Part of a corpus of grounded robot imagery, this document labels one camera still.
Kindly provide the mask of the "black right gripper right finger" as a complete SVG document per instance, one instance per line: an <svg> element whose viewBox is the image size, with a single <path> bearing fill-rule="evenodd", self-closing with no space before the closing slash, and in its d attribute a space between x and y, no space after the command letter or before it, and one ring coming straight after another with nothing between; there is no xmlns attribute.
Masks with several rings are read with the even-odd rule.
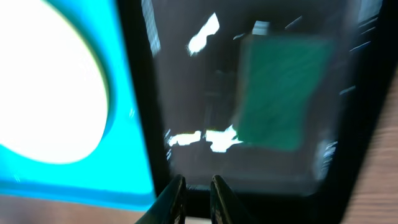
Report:
<svg viewBox="0 0 398 224"><path fill-rule="evenodd" d="M212 224L258 223L249 214L245 206L220 175L212 177L210 185L210 209Z"/></svg>

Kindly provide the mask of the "green and yellow sponge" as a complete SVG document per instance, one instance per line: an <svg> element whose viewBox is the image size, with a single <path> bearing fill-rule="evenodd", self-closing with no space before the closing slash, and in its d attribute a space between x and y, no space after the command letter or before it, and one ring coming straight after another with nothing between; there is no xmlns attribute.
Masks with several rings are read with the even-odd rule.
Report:
<svg viewBox="0 0 398 224"><path fill-rule="evenodd" d="M309 100L324 78L334 43L305 36L253 37L241 52L237 139L296 151L304 140Z"/></svg>

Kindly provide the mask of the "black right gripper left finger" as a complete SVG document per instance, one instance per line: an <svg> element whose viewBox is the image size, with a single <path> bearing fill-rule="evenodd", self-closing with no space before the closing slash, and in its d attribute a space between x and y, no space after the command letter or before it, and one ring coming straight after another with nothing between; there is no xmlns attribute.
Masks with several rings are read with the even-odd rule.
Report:
<svg viewBox="0 0 398 224"><path fill-rule="evenodd" d="M184 176L175 176L136 224L184 224L186 195Z"/></svg>

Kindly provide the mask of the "yellow plate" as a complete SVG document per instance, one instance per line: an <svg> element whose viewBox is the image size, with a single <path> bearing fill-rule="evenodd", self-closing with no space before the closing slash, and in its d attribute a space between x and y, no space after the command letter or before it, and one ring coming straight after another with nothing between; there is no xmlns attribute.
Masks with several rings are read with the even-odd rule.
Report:
<svg viewBox="0 0 398 224"><path fill-rule="evenodd" d="M103 137L108 96L100 61L58 9L1 2L1 146L39 162L80 161Z"/></svg>

